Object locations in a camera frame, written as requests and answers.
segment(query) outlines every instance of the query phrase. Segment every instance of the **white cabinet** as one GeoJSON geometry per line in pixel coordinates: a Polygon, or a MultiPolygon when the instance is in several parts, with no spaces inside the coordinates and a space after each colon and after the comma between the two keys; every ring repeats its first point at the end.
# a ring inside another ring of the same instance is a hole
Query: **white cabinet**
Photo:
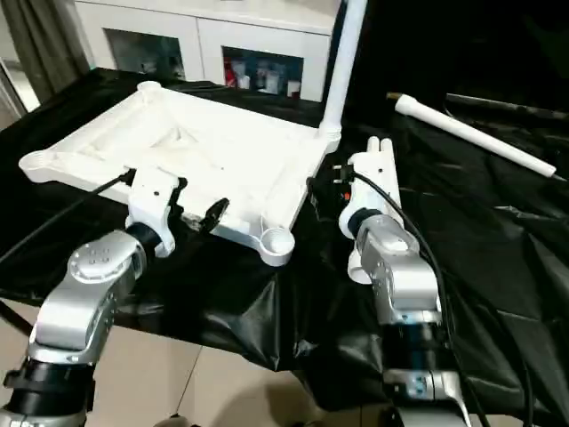
{"type": "MultiPolygon", "coordinates": [[[[289,73],[291,73],[290,68],[298,68],[299,71],[293,72],[299,75],[293,80],[301,83],[301,98],[311,101],[321,100],[328,60],[329,36],[222,20],[199,19],[197,26],[206,80],[224,85],[226,83],[224,58],[227,59],[232,53],[238,51],[242,52],[245,57],[257,55],[261,58],[257,59],[257,66],[254,64],[249,66],[253,68],[248,73],[253,88],[257,78],[258,63],[263,61],[264,57],[268,68],[271,67],[271,63],[283,66],[285,63],[290,64],[290,67],[287,67],[289,73]]],[[[276,77],[286,80],[284,74],[276,77]]]]}
{"type": "Polygon", "coordinates": [[[340,0],[85,1],[94,66],[322,99],[340,0]]]}
{"type": "Polygon", "coordinates": [[[76,2],[97,67],[203,80],[197,19],[76,2]]]}

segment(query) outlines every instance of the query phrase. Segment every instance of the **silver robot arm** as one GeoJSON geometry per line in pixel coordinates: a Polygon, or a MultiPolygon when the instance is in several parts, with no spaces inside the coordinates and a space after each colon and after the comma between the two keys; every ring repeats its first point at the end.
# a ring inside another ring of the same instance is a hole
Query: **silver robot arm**
{"type": "Polygon", "coordinates": [[[383,329],[383,382],[399,417],[393,423],[470,427],[442,333],[437,278],[421,257],[419,242],[393,217],[376,211],[355,227],[356,248],[372,280],[383,329]],[[449,403],[456,411],[448,410],[449,403]]]}
{"type": "Polygon", "coordinates": [[[443,325],[440,284],[417,238],[404,228],[391,140],[370,138],[366,151],[334,169],[334,182],[351,185],[339,218],[341,232],[355,240],[348,275],[371,285],[375,296],[383,383],[397,409],[386,425],[470,427],[443,325]]]}
{"type": "Polygon", "coordinates": [[[129,196],[127,229],[71,254],[64,279],[39,311],[20,370],[5,377],[12,397],[0,409],[0,427],[85,424],[94,398],[93,372],[117,305],[155,257],[174,250],[168,218],[177,209],[184,181],[156,169],[139,170],[129,196]]]}

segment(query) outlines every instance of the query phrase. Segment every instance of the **white pole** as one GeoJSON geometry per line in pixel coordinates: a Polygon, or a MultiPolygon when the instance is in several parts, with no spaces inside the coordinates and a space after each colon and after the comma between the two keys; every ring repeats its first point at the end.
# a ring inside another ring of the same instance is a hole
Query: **white pole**
{"type": "Polygon", "coordinates": [[[340,143],[341,115],[346,103],[349,78],[352,75],[366,6],[367,0],[348,0],[348,9],[346,10],[346,17],[341,31],[324,118],[318,129],[320,137],[330,140],[328,152],[335,151],[340,143]]]}
{"type": "Polygon", "coordinates": [[[468,126],[454,118],[451,118],[435,109],[431,109],[421,104],[409,95],[401,95],[395,105],[395,110],[406,116],[418,118],[419,120],[433,125],[439,129],[452,133],[463,140],[471,142],[478,147],[492,151],[497,154],[524,166],[543,176],[551,177],[555,171],[555,166],[540,160],[521,149],[512,147],[504,141],[500,141],[487,133],[478,131],[474,127],[468,126]]]}

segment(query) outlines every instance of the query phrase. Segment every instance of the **black plastic sheet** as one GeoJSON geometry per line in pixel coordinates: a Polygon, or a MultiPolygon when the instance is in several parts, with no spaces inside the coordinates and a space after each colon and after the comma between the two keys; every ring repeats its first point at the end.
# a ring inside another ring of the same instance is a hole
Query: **black plastic sheet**
{"type": "MultiPolygon", "coordinates": [[[[19,159],[53,145],[144,79],[95,70],[0,133],[0,252],[82,194],[57,182],[29,182],[19,159]]],[[[321,117],[320,106],[311,102],[207,82],[164,86],[304,125],[316,126],[321,117]]],[[[483,129],[569,176],[563,139],[537,138],[517,127],[483,129]]],[[[270,268],[251,249],[199,237],[179,225],[177,250],[142,278],[121,307],[118,324],[234,351],[269,369],[293,370],[328,410],[384,401],[373,293],[347,277],[352,243],[337,226],[344,189],[331,184],[331,166],[364,150],[370,133],[393,138],[403,207],[443,267],[455,347],[485,409],[521,416],[524,394],[517,375],[520,355],[512,354],[480,297],[499,310],[530,367],[536,423],[567,424],[566,184],[405,117],[393,117],[382,130],[346,127],[340,149],[326,158],[311,185],[293,228],[296,247],[288,265],[270,268]]],[[[79,208],[0,265],[0,296],[40,304],[61,280],[70,252],[121,228],[125,216],[125,206],[101,197],[79,208]]]]}

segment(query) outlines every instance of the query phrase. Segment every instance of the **white plastic tray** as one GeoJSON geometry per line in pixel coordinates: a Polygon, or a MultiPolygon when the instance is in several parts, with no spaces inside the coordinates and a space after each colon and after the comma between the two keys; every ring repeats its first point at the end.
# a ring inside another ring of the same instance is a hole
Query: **white plastic tray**
{"type": "MultiPolygon", "coordinates": [[[[229,208],[213,234],[283,265],[293,226],[329,141],[317,129],[230,107],[144,82],[138,92],[49,149],[28,153],[20,168],[33,182],[91,190],[126,167],[154,166],[188,179],[179,204],[196,221],[217,200],[229,208]]],[[[120,183],[102,193],[127,203],[120,183]]]]}

